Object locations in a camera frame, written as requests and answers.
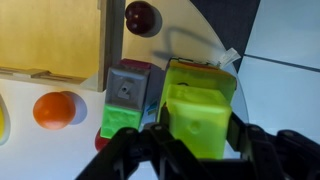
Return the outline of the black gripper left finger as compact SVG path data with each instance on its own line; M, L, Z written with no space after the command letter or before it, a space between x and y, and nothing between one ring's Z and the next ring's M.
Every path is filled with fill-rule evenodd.
M76 180L128 180L141 162L149 161L159 180L213 180L181 140L168 130L169 116L145 125L141 132L122 128L91 160Z

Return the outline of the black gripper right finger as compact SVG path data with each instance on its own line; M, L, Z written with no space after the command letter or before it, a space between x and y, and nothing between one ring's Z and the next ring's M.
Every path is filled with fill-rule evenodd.
M233 113L227 142L240 153L229 161L238 180L320 180L320 145L296 131L271 135Z

